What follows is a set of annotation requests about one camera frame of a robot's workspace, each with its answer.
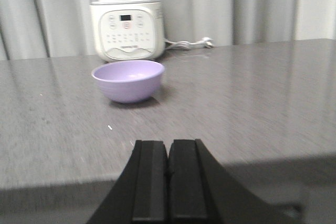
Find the button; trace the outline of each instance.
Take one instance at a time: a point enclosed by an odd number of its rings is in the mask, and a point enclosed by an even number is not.
[[[113,22],[110,23],[110,28],[111,29],[116,29],[117,25]]]
[[[122,27],[125,28],[125,29],[130,29],[131,28],[131,23],[124,22],[124,23],[122,23]]]

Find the digital display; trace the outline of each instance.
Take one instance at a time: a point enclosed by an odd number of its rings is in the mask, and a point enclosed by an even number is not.
[[[131,15],[120,15],[120,21],[132,20]]]

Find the power cord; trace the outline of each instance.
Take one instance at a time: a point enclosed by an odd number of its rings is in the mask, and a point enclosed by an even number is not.
[[[175,50],[191,50],[194,48],[201,48],[201,47],[206,47],[206,48],[212,48],[215,45],[213,44],[213,40],[209,37],[204,37],[202,40],[199,40],[197,42],[191,43],[189,41],[178,41],[178,42],[172,42],[167,39],[164,39],[164,41],[167,44],[170,44],[165,48],[165,50],[169,49],[175,49]]]

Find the purple bowl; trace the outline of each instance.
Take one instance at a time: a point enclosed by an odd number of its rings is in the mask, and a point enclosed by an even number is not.
[[[112,101],[139,102],[160,87],[164,66],[149,60],[108,63],[92,71],[102,93]]]

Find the white appliance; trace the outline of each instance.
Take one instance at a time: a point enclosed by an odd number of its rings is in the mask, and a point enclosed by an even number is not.
[[[153,59],[164,50],[159,0],[91,0],[94,41],[106,61]]]

